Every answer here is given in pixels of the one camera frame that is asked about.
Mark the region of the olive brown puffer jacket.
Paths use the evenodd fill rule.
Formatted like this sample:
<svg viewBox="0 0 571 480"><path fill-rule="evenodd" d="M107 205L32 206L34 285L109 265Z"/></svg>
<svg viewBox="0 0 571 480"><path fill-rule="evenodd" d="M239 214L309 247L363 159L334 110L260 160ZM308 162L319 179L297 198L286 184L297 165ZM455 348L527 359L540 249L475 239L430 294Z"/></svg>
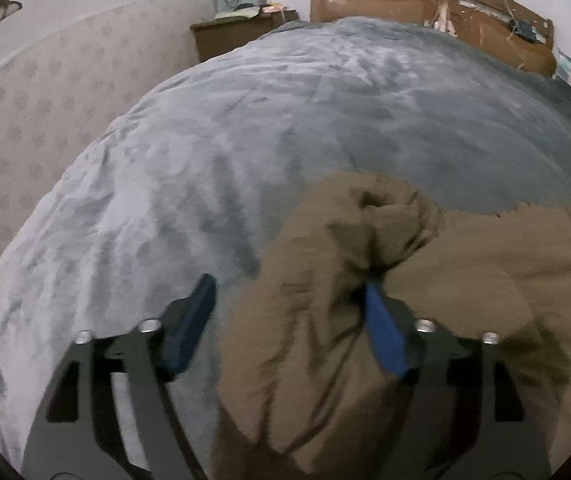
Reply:
<svg viewBox="0 0 571 480"><path fill-rule="evenodd" d="M217 479L571 479L571 207L312 188L222 339Z"/></svg>

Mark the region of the grey plush bed blanket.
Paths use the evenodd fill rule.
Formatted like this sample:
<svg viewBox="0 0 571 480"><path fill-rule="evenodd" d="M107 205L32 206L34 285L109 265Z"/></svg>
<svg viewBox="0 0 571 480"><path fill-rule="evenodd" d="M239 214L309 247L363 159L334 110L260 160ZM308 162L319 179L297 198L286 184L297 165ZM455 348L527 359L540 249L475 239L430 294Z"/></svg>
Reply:
<svg viewBox="0 0 571 480"><path fill-rule="evenodd" d="M0 254L8 462L78 332L126 332L206 273L223 325L305 190L347 170L482 214L570 203L571 89L375 18L285 25L165 80L21 197L28 218Z"/></svg>

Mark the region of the black device on headboard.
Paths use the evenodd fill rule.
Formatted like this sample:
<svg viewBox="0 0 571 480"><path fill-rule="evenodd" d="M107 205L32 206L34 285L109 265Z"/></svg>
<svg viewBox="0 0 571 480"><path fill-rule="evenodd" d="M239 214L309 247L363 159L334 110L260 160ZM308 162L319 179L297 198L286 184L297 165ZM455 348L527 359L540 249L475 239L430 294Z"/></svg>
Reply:
<svg viewBox="0 0 571 480"><path fill-rule="evenodd" d="M529 22L525 20L514 20L511 22L511 32L530 44L535 44L538 41L537 30Z"/></svg>

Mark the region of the dark wooden nightstand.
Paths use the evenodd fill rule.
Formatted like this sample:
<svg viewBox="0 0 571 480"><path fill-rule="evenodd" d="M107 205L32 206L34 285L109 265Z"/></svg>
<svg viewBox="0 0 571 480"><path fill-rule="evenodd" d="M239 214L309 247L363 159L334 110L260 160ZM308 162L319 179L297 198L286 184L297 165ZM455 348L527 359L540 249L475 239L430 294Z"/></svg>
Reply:
<svg viewBox="0 0 571 480"><path fill-rule="evenodd" d="M222 18L190 26L196 42L198 59L205 62L243 47L287 22L299 21L295 10L260 13L254 18Z"/></svg>

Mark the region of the brown wooden padded headboard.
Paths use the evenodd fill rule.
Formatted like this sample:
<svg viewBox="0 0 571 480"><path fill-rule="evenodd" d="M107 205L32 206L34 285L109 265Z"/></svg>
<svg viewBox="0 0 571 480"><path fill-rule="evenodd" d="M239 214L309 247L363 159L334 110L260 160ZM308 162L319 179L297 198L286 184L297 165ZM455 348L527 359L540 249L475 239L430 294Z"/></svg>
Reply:
<svg viewBox="0 0 571 480"><path fill-rule="evenodd" d="M383 18L432 28L525 73L555 74L553 23L514 0L311 0L314 22L340 18ZM529 21L538 41L511 32L514 20Z"/></svg>

